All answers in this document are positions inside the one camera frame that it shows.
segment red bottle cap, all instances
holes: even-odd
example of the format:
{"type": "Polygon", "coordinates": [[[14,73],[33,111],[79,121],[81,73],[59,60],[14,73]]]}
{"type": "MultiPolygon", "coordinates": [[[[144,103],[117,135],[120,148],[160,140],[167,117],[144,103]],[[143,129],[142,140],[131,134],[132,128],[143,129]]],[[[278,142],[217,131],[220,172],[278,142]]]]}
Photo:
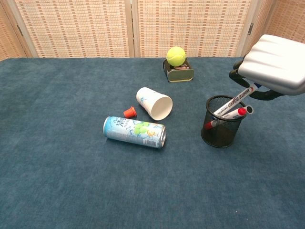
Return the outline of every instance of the red bottle cap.
{"type": "Polygon", "coordinates": [[[124,117],[125,118],[133,118],[137,116],[137,112],[135,111],[135,108],[131,106],[128,110],[124,111],[124,117]]]}

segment paper cup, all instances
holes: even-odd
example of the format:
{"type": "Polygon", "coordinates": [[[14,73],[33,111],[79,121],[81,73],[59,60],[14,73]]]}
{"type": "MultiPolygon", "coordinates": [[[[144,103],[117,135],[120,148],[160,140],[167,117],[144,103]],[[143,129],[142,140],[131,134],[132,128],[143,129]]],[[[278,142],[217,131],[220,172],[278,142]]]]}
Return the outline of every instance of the paper cup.
{"type": "Polygon", "coordinates": [[[137,101],[154,120],[162,120],[171,112],[173,101],[167,95],[143,87],[137,92],[137,101]]]}

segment tennis ball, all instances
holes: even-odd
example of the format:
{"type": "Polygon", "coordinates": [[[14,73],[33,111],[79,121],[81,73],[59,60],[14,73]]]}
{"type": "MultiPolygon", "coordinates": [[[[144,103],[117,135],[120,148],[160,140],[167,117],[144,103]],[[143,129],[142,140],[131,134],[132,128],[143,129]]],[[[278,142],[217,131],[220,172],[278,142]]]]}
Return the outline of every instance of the tennis ball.
{"type": "Polygon", "coordinates": [[[185,51],[181,47],[174,46],[167,52],[166,59],[170,65],[180,66],[185,61],[185,51]]]}

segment tin can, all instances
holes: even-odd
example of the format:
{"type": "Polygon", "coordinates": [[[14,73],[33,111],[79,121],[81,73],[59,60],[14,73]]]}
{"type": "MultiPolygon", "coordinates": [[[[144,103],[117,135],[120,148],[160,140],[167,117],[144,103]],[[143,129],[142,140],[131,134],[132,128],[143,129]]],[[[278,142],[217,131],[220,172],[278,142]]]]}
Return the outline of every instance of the tin can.
{"type": "Polygon", "coordinates": [[[107,138],[162,148],[166,138],[166,127],[162,124],[109,116],[104,122],[103,133],[107,138]]]}

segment black mesh pencil cup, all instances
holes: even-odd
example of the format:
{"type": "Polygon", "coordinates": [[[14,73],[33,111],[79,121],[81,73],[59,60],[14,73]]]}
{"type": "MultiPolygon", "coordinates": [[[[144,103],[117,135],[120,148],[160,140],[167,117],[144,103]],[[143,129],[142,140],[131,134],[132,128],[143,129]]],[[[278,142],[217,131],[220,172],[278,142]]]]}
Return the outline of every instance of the black mesh pencil cup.
{"type": "MultiPolygon", "coordinates": [[[[245,115],[237,119],[226,119],[213,114],[232,98],[233,97],[226,95],[218,95],[211,97],[206,101],[206,114],[203,128],[201,129],[201,137],[211,146],[218,148],[226,148],[230,146],[233,143],[241,121],[246,117],[245,115]]],[[[240,107],[245,107],[245,104],[240,102],[228,112],[240,107]]]]}

